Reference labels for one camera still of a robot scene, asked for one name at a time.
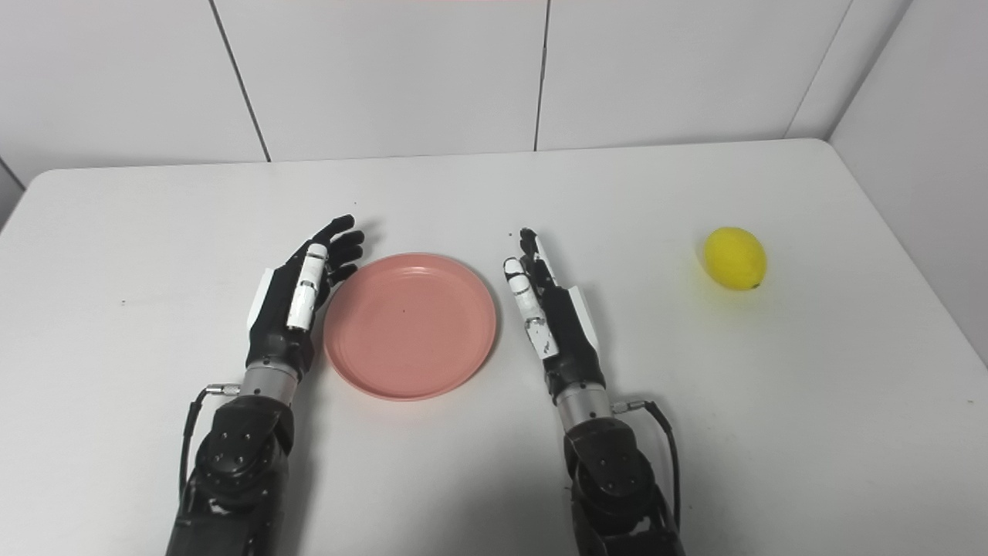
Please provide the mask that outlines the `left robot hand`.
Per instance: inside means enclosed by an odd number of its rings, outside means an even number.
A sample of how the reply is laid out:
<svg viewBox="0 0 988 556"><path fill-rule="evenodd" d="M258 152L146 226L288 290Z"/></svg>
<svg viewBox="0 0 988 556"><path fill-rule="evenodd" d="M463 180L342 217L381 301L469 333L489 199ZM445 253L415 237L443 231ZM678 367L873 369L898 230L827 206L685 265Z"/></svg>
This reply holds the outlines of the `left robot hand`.
<svg viewBox="0 0 988 556"><path fill-rule="evenodd" d="M315 356L312 324L332 289L357 271L366 236L351 214L332 219L276 267L249 328L247 368L285 366L297 378Z"/></svg>

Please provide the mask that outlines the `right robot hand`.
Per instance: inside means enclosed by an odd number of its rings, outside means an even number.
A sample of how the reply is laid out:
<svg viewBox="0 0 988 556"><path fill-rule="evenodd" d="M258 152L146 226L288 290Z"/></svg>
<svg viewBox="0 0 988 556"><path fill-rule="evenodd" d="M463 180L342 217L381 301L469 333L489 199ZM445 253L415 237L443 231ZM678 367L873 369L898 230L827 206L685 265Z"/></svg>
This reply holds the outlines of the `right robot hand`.
<svg viewBox="0 0 988 556"><path fill-rule="evenodd" d="M522 256L504 261L503 273L523 319L523 329L539 357L551 401L568 388L606 386L597 337L578 287L559 285L540 237L519 230Z"/></svg>

